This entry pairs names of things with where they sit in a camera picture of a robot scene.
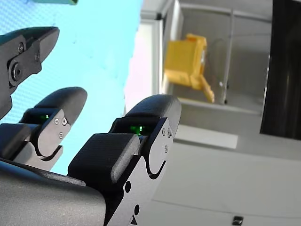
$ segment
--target robotic finger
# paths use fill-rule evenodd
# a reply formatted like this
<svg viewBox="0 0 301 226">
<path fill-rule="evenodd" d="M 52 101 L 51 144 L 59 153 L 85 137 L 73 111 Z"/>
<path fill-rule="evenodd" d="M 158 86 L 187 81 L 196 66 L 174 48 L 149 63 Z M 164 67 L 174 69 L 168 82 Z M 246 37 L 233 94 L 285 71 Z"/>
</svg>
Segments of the robotic finger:
<svg viewBox="0 0 301 226">
<path fill-rule="evenodd" d="M 28 109 L 18 124 L 1 124 L 0 158 L 51 170 L 86 99 L 80 87 L 63 88 Z"/>
<path fill-rule="evenodd" d="M 0 36 L 0 119 L 10 111 L 17 86 L 41 71 L 58 35 L 57 27 L 33 27 Z"/>
</svg>

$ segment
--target white wall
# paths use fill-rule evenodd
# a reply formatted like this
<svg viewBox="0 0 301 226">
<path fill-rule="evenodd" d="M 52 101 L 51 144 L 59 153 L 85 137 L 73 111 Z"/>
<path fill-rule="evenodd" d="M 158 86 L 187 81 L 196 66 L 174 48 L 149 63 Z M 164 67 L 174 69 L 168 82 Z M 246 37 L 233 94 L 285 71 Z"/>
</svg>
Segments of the white wall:
<svg viewBox="0 0 301 226">
<path fill-rule="evenodd" d="M 175 143 L 142 226 L 301 224 L 301 162 Z"/>
<path fill-rule="evenodd" d="M 249 13 L 272 16 L 273 0 L 181 0 L 181 2 L 234 8 Z"/>
</svg>

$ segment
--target light blue backdrop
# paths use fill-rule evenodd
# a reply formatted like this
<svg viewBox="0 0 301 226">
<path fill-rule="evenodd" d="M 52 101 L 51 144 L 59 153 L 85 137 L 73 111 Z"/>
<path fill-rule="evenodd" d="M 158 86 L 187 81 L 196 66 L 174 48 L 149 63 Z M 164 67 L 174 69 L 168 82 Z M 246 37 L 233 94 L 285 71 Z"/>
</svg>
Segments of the light blue backdrop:
<svg viewBox="0 0 301 226">
<path fill-rule="evenodd" d="M 64 153 L 52 171 L 67 167 L 94 133 L 105 133 L 124 111 L 123 88 L 134 50 L 142 0 L 79 0 L 76 6 L 30 0 L 0 0 L 0 34 L 31 26 L 57 26 L 59 40 L 42 71 L 12 95 L 13 109 L 0 123 L 16 123 L 51 92 L 80 86 L 88 99 L 63 140 Z"/>
</svg>

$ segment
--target black panel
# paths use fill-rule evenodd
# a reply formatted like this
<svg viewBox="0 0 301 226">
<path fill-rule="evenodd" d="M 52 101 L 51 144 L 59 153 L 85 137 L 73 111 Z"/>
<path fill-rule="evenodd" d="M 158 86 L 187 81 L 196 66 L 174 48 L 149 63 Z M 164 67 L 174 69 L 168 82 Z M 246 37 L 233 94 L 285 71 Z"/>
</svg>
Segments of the black panel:
<svg viewBox="0 0 301 226">
<path fill-rule="evenodd" d="M 25 124 L 0 125 L 0 158 L 11 159 L 18 154 L 25 139 L 30 135 L 31 130 Z"/>
<path fill-rule="evenodd" d="M 70 163 L 68 175 L 108 191 L 138 154 L 139 145 L 136 134 L 94 134 Z"/>
<path fill-rule="evenodd" d="M 261 133 L 301 139 L 301 3 L 274 0 Z"/>
<path fill-rule="evenodd" d="M 103 196 L 0 161 L 1 226 L 101 226 Z"/>
</svg>

